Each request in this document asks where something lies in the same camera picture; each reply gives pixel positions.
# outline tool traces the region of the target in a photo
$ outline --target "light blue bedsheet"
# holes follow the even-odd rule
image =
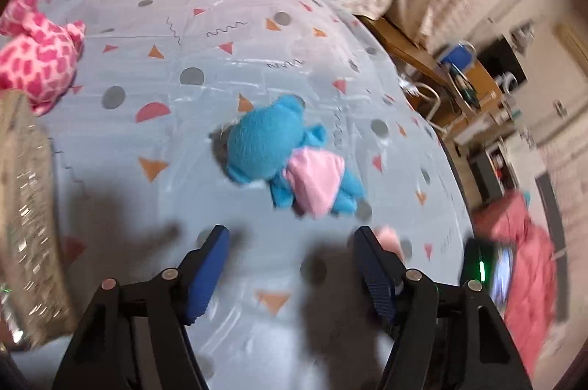
[[[41,119],[59,229],[79,254],[68,275],[80,310],[104,278],[151,278],[223,224],[226,270],[188,329],[211,388],[377,381],[391,341],[368,318],[349,236],[389,225],[408,267],[455,284],[471,224],[437,137],[366,28],[331,0],[40,3],[57,23],[87,24],[75,86]],[[360,177],[357,217],[276,211],[265,184],[223,173],[217,131],[284,93],[304,100],[308,124],[327,128],[327,148]],[[274,315],[264,302],[280,298]],[[47,386],[66,345],[15,359]]]

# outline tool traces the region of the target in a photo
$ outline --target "wall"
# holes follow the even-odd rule
[[[483,36],[491,30],[494,36],[502,33],[508,37],[515,25],[529,18],[538,22],[534,43],[524,57],[518,56],[528,81],[514,95],[523,113],[521,124],[528,126],[540,142],[588,102],[588,77],[553,33],[556,24],[568,21],[588,44],[588,0],[522,0],[501,21],[489,25],[485,20],[488,13],[505,2],[508,1],[494,0],[480,8],[463,24],[458,35],[472,39],[475,31],[475,39],[480,32]],[[568,118],[561,119],[556,114],[555,100],[566,106]]]

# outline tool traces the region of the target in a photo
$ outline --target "pink patterned plush toy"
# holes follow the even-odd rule
[[[0,34],[13,37],[0,50],[0,90],[23,90],[35,115],[47,113],[74,79],[85,29],[54,24],[37,0],[11,0],[0,17]]]

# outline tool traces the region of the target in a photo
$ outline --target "gray dot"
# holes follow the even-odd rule
[[[125,96],[125,89],[122,87],[119,87],[118,85],[110,87],[104,92],[104,95],[102,95],[102,106],[107,110],[118,108],[124,102]]]
[[[276,24],[290,25],[290,22],[292,22],[292,17],[290,17],[290,14],[287,14],[286,12],[276,12],[273,16],[273,20],[276,22]]]
[[[202,246],[204,246],[204,243],[208,239],[208,236],[211,235],[211,232],[212,230],[205,230],[198,235],[198,237],[196,238],[196,248],[201,248]]]
[[[380,138],[386,138],[390,131],[388,130],[388,125],[383,120],[376,118],[372,120],[372,131],[379,136]]]
[[[307,284],[321,285],[327,278],[327,265],[319,257],[308,257],[302,261],[300,275]]]
[[[358,200],[358,209],[355,211],[355,217],[366,223],[372,218],[372,207],[365,199]]]
[[[401,240],[401,249],[406,260],[412,258],[412,243],[408,239]]]
[[[424,178],[425,183],[431,184],[431,177],[429,176],[429,173],[427,172],[427,170],[425,170],[424,168],[421,168],[420,172],[423,174],[423,178]]]
[[[362,386],[359,387],[360,390],[376,390],[376,388],[377,380],[375,379],[366,380],[364,383],[362,383]]]
[[[180,83],[183,85],[202,85],[204,83],[204,72],[195,66],[184,68],[180,74]]]
[[[209,357],[208,355],[199,354],[196,356],[196,362],[198,363],[198,367],[200,367],[202,376],[206,380],[210,380],[215,374],[215,363],[212,360],[212,357]]]

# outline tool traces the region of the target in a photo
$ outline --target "pink triangle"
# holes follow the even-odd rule
[[[341,93],[347,92],[347,82],[345,81],[345,78],[340,78],[339,80],[335,80],[333,82],[333,86],[336,89],[338,89]]]
[[[431,253],[433,252],[433,245],[430,243],[425,244],[424,251],[427,253],[427,259],[430,261],[431,260]]]
[[[380,173],[384,173],[384,168],[381,166],[381,155],[374,156],[372,158],[372,164]]]
[[[86,245],[77,238],[66,236],[61,241],[61,248],[65,266],[68,267],[86,250]]]
[[[229,55],[233,55],[233,42],[227,42],[219,45],[219,49],[227,52]]]

